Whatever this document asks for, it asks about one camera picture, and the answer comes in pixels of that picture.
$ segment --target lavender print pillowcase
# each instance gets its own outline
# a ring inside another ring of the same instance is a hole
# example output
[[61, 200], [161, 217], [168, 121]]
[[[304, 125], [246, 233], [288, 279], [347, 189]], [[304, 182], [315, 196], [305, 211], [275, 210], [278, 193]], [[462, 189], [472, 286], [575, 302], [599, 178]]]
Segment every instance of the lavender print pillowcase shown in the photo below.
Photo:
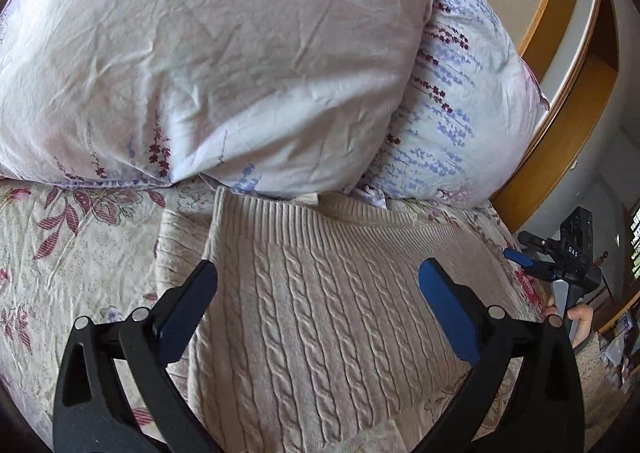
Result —
[[533, 136], [540, 87], [486, 0], [434, 0], [385, 143], [359, 182], [392, 198], [479, 205]]

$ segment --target floral bedspread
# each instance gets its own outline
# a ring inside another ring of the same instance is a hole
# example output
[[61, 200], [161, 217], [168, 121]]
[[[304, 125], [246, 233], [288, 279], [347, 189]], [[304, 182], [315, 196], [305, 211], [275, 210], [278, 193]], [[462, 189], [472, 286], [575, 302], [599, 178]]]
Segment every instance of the floral bedspread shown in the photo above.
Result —
[[[212, 211], [214, 192], [194, 178], [168, 189], [68, 190], [0, 182], [0, 383], [27, 421], [51, 444], [58, 367], [74, 320], [117, 321], [158, 299], [154, 261], [162, 210], [189, 217]], [[489, 203], [462, 210], [435, 202], [391, 201], [442, 224], [476, 232], [529, 301], [531, 319], [542, 313], [541, 290], [502, 257], [516, 246]], [[138, 422], [153, 433], [152, 417], [119, 365]]]

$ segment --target human hand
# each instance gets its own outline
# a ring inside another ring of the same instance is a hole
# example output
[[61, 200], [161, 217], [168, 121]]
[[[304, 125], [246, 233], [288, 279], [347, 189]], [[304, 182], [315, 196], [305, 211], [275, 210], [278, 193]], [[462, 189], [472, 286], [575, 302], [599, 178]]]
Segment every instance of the human hand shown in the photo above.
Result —
[[566, 312], [571, 321], [578, 320], [578, 328], [575, 331], [573, 347], [576, 348], [591, 334], [591, 321], [593, 320], [593, 308], [585, 303], [580, 303]]
[[[546, 300], [546, 307], [542, 311], [542, 316], [546, 319], [552, 314], [558, 316], [558, 307], [553, 296], [549, 296]], [[591, 321], [593, 320], [593, 308], [584, 303], [576, 305], [566, 313], [567, 318], [571, 321], [578, 320], [578, 328], [575, 331], [574, 342], [572, 346], [576, 348], [580, 343], [586, 340], [591, 333]]]

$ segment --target cable knit sweater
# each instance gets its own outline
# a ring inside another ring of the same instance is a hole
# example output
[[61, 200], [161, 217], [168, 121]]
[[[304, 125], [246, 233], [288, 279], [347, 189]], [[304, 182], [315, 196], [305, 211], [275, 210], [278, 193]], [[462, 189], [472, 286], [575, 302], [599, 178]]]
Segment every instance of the cable knit sweater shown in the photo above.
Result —
[[343, 196], [313, 209], [219, 189], [205, 234], [165, 212], [159, 292], [200, 256], [218, 268], [175, 373], [229, 453], [410, 451], [468, 369], [418, 289], [430, 256], [485, 305], [525, 312], [472, 231]]

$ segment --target white pillow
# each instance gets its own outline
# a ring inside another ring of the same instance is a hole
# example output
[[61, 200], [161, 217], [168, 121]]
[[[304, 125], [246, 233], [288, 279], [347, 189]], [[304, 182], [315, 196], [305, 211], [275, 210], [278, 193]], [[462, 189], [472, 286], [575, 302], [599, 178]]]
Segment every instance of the white pillow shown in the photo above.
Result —
[[516, 170], [540, 87], [486, 0], [435, 0], [402, 103], [359, 186], [474, 207]]
[[279, 195], [353, 187], [433, 0], [11, 0], [0, 175]]

